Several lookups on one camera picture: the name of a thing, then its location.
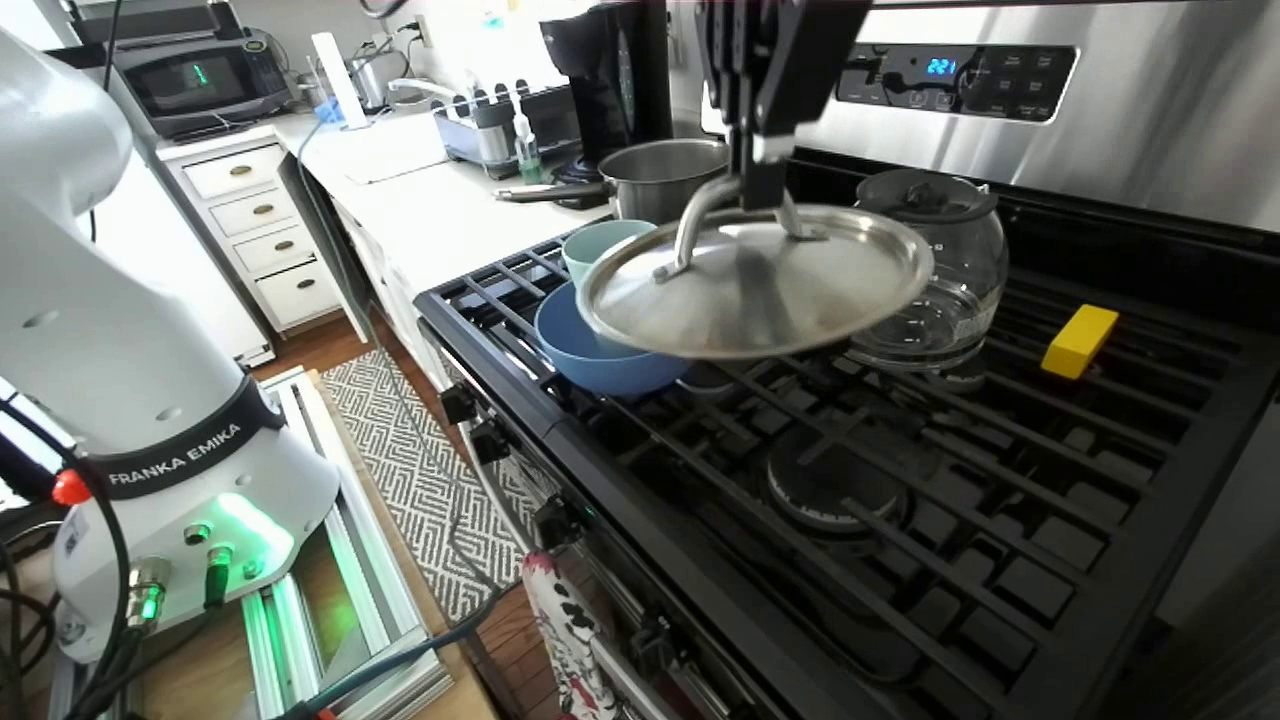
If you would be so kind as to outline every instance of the microwave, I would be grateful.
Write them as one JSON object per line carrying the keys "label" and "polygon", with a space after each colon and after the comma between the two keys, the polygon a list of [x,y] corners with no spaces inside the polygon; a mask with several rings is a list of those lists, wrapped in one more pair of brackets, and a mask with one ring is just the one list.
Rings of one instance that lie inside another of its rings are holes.
{"label": "microwave", "polygon": [[292,88],[261,31],[114,50],[114,69],[156,136],[198,140],[292,113]]}

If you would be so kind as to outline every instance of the pan lid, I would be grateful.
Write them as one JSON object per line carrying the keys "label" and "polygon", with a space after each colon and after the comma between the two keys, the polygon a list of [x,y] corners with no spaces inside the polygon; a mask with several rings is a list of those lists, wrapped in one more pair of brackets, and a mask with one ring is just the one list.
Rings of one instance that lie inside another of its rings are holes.
{"label": "pan lid", "polygon": [[730,181],[702,184],[680,228],[600,255],[575,297],[584,319],[669,355],[785,355],[880,323],[933,275],[926,239],[886,215],[826,206],[702,215],[726,195]]}

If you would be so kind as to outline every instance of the blue pot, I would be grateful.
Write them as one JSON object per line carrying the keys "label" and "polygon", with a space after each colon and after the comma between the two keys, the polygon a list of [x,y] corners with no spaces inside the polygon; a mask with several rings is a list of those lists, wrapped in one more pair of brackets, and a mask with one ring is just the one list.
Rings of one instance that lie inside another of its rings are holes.
{"label": "blue pot", "polygon": [[686,368],[680,355],[654,355],[600,341],[575,311],[570,283],[558,283],[553,297],[545,297],[532,329],[558,377],[600,395],[644,395],[675,385],[675,377]]}

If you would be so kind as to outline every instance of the pot handle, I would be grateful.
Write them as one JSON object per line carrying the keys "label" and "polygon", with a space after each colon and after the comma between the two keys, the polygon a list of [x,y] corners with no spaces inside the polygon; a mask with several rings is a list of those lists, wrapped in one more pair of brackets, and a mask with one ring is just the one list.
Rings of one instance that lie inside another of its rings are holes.
{"label": "pot handle", "polygon": [[[741,195],[741,181],[736,175],[715,175],[715,181],[707,181],[702,189],[693,193],[693,201],[680,213],[675,255],[673,255],[673,263],[654,270],[658,280],[673,280],[673,275],[693,270],[693,243],[696,243],[696,233],[698,233],[702,215],[715,206],[736,201],[736,195]],[[795,215],[790,193],[785,193],[785,206],[775,208],[775,223],[788,233],[788,239],[811,239],[811,228],[805,228],[800,215]]]}
{"label": "pot handle", "polygon": [[693,201],[680,213],[675,255],[673,255],[673,263],[658,270],[658,280],[673,280],[673,275],[693,270],[693,239],[702,228],[702,215],[715,206],[736,201],[736,195],[741,195],[741,181],[736,175],[715,175],[715,181],[707,181],[702,189],[693,193]]}

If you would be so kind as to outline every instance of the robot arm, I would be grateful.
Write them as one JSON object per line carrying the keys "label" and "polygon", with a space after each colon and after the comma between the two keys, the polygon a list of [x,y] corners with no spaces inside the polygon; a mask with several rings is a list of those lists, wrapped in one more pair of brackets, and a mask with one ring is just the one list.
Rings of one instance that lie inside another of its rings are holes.
{"label": "robot arm", "polygon": [[[86,247],[77,215],[110,193],[129,149],[122,118],[86,75],[0,31],[5,412],[30,400],[108,485],[129,571],[164,596],[149,630],[173,630],[280,579],[334,477],[177,299]],[[58,647],[93,664],[118,605],[101,505],[64,517],[51,566]]]}
{"label": "robot arm", "polygon": [[775,208],[795,125],[822,113],[872,0],[702,0],[698,51],[745,208]]}

